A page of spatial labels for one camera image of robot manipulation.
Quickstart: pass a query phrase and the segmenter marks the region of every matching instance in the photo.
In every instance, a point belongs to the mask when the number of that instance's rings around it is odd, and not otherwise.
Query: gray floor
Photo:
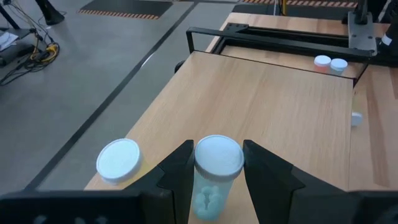
[[[63,24],[49,29],[61,45],[59,58],[44,71],[0,88],[0,194],[23,189],[193,4],[175,2],[159,20],[152,21],[77,14],[89,1],[51,0],[58,10],[68,12]],[[41,16],[31,0],[20,4],[33,19]],[[217,29],[232,8],[232,4],[210,3],[194,8],[40,189],[82,189],[95,173],[101,148],[126,135],[170,80],[175,64],[188,57],[186,29]],[[195,37],[195,47],[204,50],[210,40]],[[7,68],[0,69],[0,77],[6,72]]]

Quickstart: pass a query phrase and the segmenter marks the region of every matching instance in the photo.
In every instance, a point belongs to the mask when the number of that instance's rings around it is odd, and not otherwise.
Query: white lid
[[[337,71],[343,71],[347,66],[347,61],[340,58],[335,58],[330,62],[330,67]]]
[[[237,178],[244,164],[241,146],[229,137],[211,135],[195,148],[195,168],[204,178],[227,182]]]
[[[351,115],[351,126],[355,127],[362,123],[363,117],[361,113],[353,112]]]
[[[118,184],[133,177],[141,168],[142,154],[131,139],[118,139],[100,152],[97,171],[105,182]]]
[[[321,67],[329,66],[330,62],[331,62],[331,58],[326,55],[316,56],[313,61],[313,63],[315,65],[321,66]]]

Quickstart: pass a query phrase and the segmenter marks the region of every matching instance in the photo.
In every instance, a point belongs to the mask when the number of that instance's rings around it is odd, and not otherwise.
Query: white object
[[[347,66],[347,61],[340,58],[335,58],[330,62],[331,72],[334,75],[341,75]]]
[[[363,117],[361,113],[353,112],[351,115],[351,126],[356,127],[362,123]]]
[[[326,55],[316,56],[313,63],[319,67],[328,67],[330,65],[331,58]]]
[[[0,36],[0,51],[10,47],[16,39],[18,39],[17,35],[10,32],[3,33],[2,36]]]
[[[138,144],[131,139],[118,139],[100,152],[96,168],[105,182],[117,185],[136,175],[141,163]]]
[[[241,146],[229,137],[211,135],[198,142],[195,148],[193,211],[199,219],[216,220],[219,217],[243,164]]]
[[[233,180],[241,173],[243,164],[241,146],[229,137],[207,136],[195,148],[195,167],[206,178],[215,181]]]
[[[384,36],[381,38],[381,41],[387,46],[390,46],[392,39],[388,37],[386,34],[384,34]]]

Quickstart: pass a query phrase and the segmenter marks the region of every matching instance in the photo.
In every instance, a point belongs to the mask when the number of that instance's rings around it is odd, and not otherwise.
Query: wooden table
[[[338,21],[316,19],[231,13],[225,24],[228,22],[336,34],[345,32]],[[383,27],[377,28],[382,33]],[[237,49],[226,49],[223,54],[245,57],[236,52]],[[274,56],[276,62],[285,63],[285,55]],[[224,134],[239,143],[252,139],[304,171],[344,190],[391,188],[398,186],[395,174],[398,171],[393,169],[394,156],[398,154],[395,150],[398,144],[394,143],[398,142],[388,132],[398,127],[394,125],[397,124],[395,120],[388,121],[398,113],[395,100],[398,94],[394,94],[398,78],[394,78],[394,71],[371,66],[357,84],[354,107],[363,112],[365,122],[351,130],[352,80],[194,52],[127,138],[140,145],[149,164],[146,170],[186,139],[197,142],[209,134]],[[390,79],[389,86],[382,86],[386,79]],[[386,111],[389,114],[383,119],[381,112]],[[121,188],[102,183],[98,174],[86,186],[87,190]],[[191,214],[190,223],[200,222]],[[257,223],[243,174],[235,180],[219,220],[219,223],[241,222]]]

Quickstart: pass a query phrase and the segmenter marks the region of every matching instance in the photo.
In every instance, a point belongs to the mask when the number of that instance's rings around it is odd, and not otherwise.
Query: yellow black hazard stripe
[[[274,0],[242,0],[247,3],[258,3],[258,4],[273,4]],[[356,7],[356,2],[333,2],[333,1],[299,1],[299,0],[288,0],[286,2],[288,6],[323,6],[323,7]]]
[[[84,13],[90,15],[99,15],[99,16],[119,16],[126,18],[135,18],[135,19],[158,19],[159,16],[150,15],[150,14],[132,14],[132,13],[123,13],[123,12],[107,12],[107,11],[98,11],[98,10],[85,10],[80,9],[77,13]]]

